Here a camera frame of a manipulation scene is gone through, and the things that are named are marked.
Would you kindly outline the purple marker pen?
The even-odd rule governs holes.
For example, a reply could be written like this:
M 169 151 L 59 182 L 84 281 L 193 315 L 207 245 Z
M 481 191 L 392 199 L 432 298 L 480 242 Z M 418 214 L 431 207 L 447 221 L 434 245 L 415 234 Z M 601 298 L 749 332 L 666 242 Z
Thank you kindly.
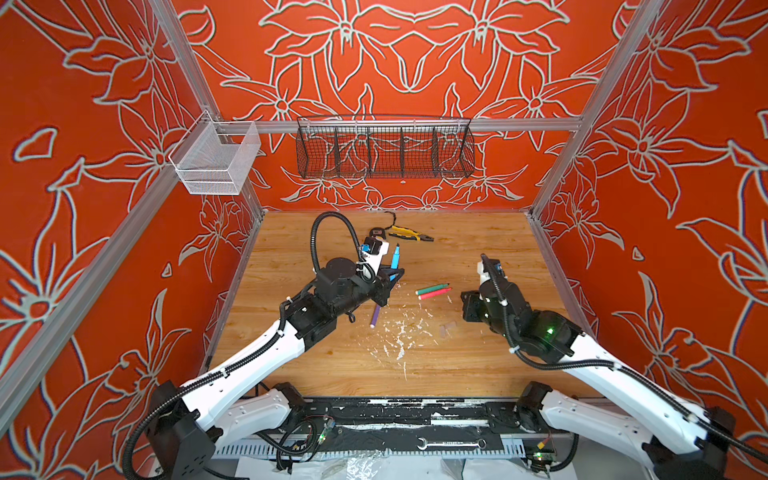
M 371 317 L 371 320 L 370 320 L 370 324 L 369 324 L 370 328 L 375 328 L 376 327 L 376 325 L 378 323 L 378 320 L 379 320 L 379 317 L 380 317 L 380 314 L 381 314 L 381 308 L 382 307 L 380 305 L 378 305 L 378 304 L 375 305 L 374 310 L 373 310 L 373 314 L 372 314 L 372 317 Z

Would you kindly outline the blue marker pen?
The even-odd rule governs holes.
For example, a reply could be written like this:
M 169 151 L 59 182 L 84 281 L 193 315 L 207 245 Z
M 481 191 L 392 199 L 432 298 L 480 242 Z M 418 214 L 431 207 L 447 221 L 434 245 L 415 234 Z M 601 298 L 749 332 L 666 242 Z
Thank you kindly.
M 395 269 L 397 269 L 399 267 L 399 261 L 400 261 L 400 245 L 397 244 L 395 246 L 395 250 L 394 250 L 394 253 L 393 253 L 392 259 L 391 259 L 391 268 L 393 270 L 395 270 Z

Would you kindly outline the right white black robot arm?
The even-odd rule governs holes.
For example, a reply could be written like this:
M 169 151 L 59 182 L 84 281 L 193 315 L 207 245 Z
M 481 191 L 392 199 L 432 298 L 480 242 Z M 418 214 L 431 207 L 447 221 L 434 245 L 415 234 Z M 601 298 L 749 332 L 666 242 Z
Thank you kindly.
M 766 462 L 765 452 L 734 437 L 734 417 L 662 388 L 553 311 L 530 307 L 516 285 L 491 283 L 461 295 L 462 317 L 486 324 L 511 353 L 539 371 L 564 371 L 618 407 L 585 404 L 541 382 L 518 398 L 514 418 L 526 431 L 569 431 L 611 448 L 657 479 L 723 479 L 731 449 Z

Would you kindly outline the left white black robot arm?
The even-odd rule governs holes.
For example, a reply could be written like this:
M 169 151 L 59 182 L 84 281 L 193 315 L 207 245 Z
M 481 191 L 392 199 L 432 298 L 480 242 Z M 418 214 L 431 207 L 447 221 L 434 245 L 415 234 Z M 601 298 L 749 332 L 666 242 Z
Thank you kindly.
M 355 256 L 321 264 L 317 234 L 330 218 L 347 227 Z M 314 279 L 279 305 L 278 319 L 264 334 L 209 372 L 180 386 L 167 381 L 155 390 L 146 416 L 124 444 L 126 478 L 141 476 L 133 464 L 141 438 L 148 440 L 160 464 L 158 478 L 190 479 L 206 469 L 216 448 L 283 425 L 302 402 L 292 386 L 277 385 L 251 399 L 246 393 L 334 332 L 341 316 L 354 322 L 356 310 L 368 301 L 386 306 L 405 273 L 384 263 L 389 251 L 385 235 L 359 239 L 351 221 L 335 211 L 315 218 L 309 250 Z

